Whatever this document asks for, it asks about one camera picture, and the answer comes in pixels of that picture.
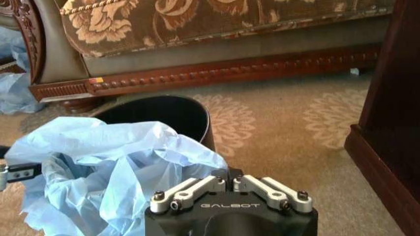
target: carved wooden armrest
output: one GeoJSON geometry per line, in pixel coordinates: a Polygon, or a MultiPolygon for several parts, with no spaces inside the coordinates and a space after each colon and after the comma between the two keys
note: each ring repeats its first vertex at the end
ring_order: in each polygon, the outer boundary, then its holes
{"type": "Polygon", "coordinates": [[[32,84],[41,74],[45,57],[45,36],[37,7],[32,0],[0,0],[0,14],[12,16],[18,24],[28,49],[32,84]]]}

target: floral fabric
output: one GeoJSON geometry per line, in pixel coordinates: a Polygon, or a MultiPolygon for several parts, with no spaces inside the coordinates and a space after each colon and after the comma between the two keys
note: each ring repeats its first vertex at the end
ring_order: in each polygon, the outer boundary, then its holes
{"type": "Polygon", "coordinates": [[[184,45],[389,14],[394,0],[68,0],[68,39],[86,56],[184,45]]]}

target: beaded wood molding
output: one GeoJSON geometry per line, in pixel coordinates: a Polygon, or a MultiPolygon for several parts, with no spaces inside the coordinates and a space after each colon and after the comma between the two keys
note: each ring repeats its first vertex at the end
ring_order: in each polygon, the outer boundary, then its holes
{"type": "Polygon", "coordinates": [[[30,86],[38,101],[106,96],[140,91],[156,91],[176,87],[198,86],[217,82],[260,80],[290,75],[317,74],[372,67],[380,46],[340,48],[333,50],[268,56],[224,62],[156,69],[90,78],[70,82],[30,86]]]}

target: small sticker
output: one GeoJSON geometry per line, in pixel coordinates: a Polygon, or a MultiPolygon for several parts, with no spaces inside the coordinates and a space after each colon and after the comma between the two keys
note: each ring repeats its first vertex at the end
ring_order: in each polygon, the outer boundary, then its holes
{"type": "Polygon", "coordinates": [[[102,83],[102,82],[104,82],[102,77],[97,77],[97,78],[89,79],[89,83],[90,84],[102,83]]]}

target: screw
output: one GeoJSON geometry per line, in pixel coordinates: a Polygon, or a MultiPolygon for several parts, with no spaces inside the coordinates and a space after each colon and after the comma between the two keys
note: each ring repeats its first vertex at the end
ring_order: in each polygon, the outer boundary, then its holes
{"type": "Polygon", "coordinates": [[[305,191],[297,191],[297,199],[302,201],[308,201],[308,193],[305,191]]]}
{"type": "Polygon", "coordinates": [[[174,199],[174,200],[170,202],[170,209],[174,210],[174,211],[181,210],[181,202],[180,202],[178,199],[174,199]]]}
{"type": "Polygon", "coordinates": [[[160,200],[162,200],[165,198],[165,192],[164,191],[156,191],[154,192],[154,195],[153,195],[153,199],[156,200],[156,201],[160,201],[160,200]]]}
{"type": "Polygon", "coordinates": [[[288,210],[290,209],[290,204],[288,200],[281,200],[280,201],[280,210],[288,210]]]}
{"type": "Polygon", "coordinates": [[[6,164],[0,164],[0,172],[5,172],[8,169],[6,164]]]}

